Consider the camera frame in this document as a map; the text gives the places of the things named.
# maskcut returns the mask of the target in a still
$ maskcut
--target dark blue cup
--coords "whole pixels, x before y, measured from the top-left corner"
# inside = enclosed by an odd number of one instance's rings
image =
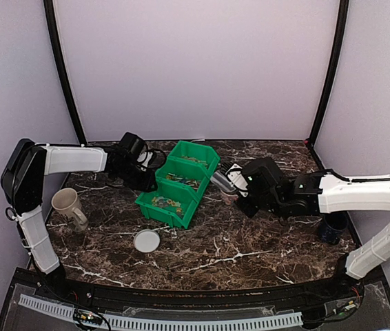
[[[325,214],[318,228],[318,237],[324,243],[337,245],[347,226],[348,220],[343,212]]]

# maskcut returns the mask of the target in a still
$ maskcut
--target mug handle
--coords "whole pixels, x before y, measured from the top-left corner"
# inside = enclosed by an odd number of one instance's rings
[[[79,221],[79,225],[85,225],[88,222],[88,219],[86,218],[86,216],[82,213],[82,211],[80,209],[74,208],[72,210],[72,212],[74,213],[74,215],[77,216],[77,220]]]

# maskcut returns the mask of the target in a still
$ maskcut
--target white mug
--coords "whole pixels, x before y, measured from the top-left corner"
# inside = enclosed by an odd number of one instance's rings
[[[51,205],[66,219],[73,220],[74,231],[80,232],[87,228],[88,219],[82,212],[82,205],[76,190],[64,188],[58,191],[51,199]]]

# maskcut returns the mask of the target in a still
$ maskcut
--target black cable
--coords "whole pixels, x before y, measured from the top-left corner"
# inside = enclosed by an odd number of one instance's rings
[[[338,174],[333,169],[324,169],[324,170],[317,171],[317,173],[319,173],[319,172],[332,174],[337,179],[340,179],[341,181],[346,181],[347,183],[367,183],[367,182],[375,182],[375,181],[390,181],[390,177],[387,177],[387,178],[355,178],[355,179],[350,179],[348,177],[342,176],[341,174]]]
[[[17,217],[16,210],[14,210],[11,207],[5,208],[5,216],[7,216],[7,219],[9,219],[11,222],[16,221],[16,219],[15,219]]]
[[[238,171],[243,171],[243,169],[242,168],[229,169],[228,171],[226,171],[226,174],[229,174],[230,172],[238,172]]]
[[[54,295],[57,299],[59,299],[60,301],[62,302],[66,302],[66,303],[69,303],[70,305],[73,305],[74,307],[78,307],[78,308],[81,308],[81,309],[84,309],[88,312],[92,312],[92,314],[95,314],[97,315],[98,317],[100,317],[102,320],[104,320],[106,326],[107,326],[107,329],[109,331],[111,331],[111,325],[110,325],[110,322],[108,322],[108,320],[99,312],[95,312],[93,310],[91,310],[91,308],[89,307],[85,307],[84,305],[81,305],[80,303],[77,303],[77,302],[72,302],[70,300],[67,300],[65,298],[62,298],[60,297],[59,295],[57,295],[52,289],[51,287],[48,285],[48,282],[46,281],[45,277],[42,275],[42,271],[40,271],[39,267],[37,267],[36,265],[36,261],[34,260],[34,257],[31,255],[31,262],[34,266],[34,269],[36,270],[36,273],[37,275],[39,276],[39,278],[42,280],[43,284],[45,285],[45,287],[51,292],[52,295]]]
[[[167,161],[166,153],[163,150],[160,150],[159,148],[150,148],[149,149],[149,146],[146,144],[146,142],[145,142],[145,146],[146,146],[146,150],[145,150],[145,158],[144,158],[144,160],[142,160],[142,161],[136,160],[135,164],[138,167],[143,168],[145,170],[157,170],[157,169],[160,169],[161,167],[163,167],[165,165],[166,161]],[[111,163],[112,162],[112,158],[110,157],[109,153],[113,153],[113,154],[116,154],[116,155],[121,155],[122,157],[124,157],[126,155],[126,152],[122,151],[116,144],[115,145],[110,145],[110,146],[93,145],[93,146],[89,146],[89,147],[101,148],[105,152],[107,152],[108,153],[107,163]],[[156,155],[157,152],[161,153],[163,155],[163,160],[161,161],[161,163],[159,165],[155,165],[155,166],[147,166],[147,167],[144,166],[142,163],[144,161],[146,161],[148,152],[153,152],[153,153],[155,153],[155,155]]]
[[[313,126],[309,135],[310,146],[312,147],[319,135],[320,128],[322,126],[325,110],[327,109],[328,102],[331,95],[331,89],[334,83],[334,77],[336,76],[336,70],[338,68],[338,62],[340,57],[340,51],[342,50],[342,40],[344,37],[345,26],[347,24],[349,0],[339,1],[338,18],[336,21],[336,30],[334,32],[333,46],[331,48],[330,60],[328,63],[327,74],[325,75],[325,82],[322,88],[322,94],[319,100],[319,106],[316,111]]]
[[[248,193],[249,191],[248,190],[243,190],[242,188],[239,188],[238,186],[236,186],[235,184],[232,184],[239,192],[242,192],[242,193]]]
[[[330,319],[327,321],[328,318],[332,317],[332,316],[336,316],[334,312],[331,312],[327,315],[325,315],[324,317],[321,317],[320,319],[311,319],[311,320],[304,320],[303,322],[304,323],[308,323],[308,324],[312,324],[312,323],[337,323],[337,322],[342,322],[342,321],[345,321],[346,319],[349,319],[350,317],[352,317],[359,309],[360,307],[362,306],[362,303],[363,303],[363,299],[364,299],[364,296],[365,296],[365,287],[363,286],[363,280],[362,280],[362,283],[360,284],[360,287],[362,288],[362,295],[359,295],[359,306],[357,308],[353,308],[353,311],[351,314],[348,314],[347,316],[344,316],[340,319]]]
[[[317,294],[317,293],[313,293],[313,292],[310,292],[310,291],[305,291],[305,292],[301,292],[301,294],[308,294],[308,295],[314,295],[315,297],[319,298],[319,299],[334,299],[336,298],[336,294],[333,294],[333,295],[320,295],[320,294]]]

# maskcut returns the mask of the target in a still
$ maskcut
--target round white lid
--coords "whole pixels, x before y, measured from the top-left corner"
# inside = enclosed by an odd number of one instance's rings
[[[141,230],[135,235],[134,247],[143,253],[150,253],[160,245],[160,236],[153,230]]]

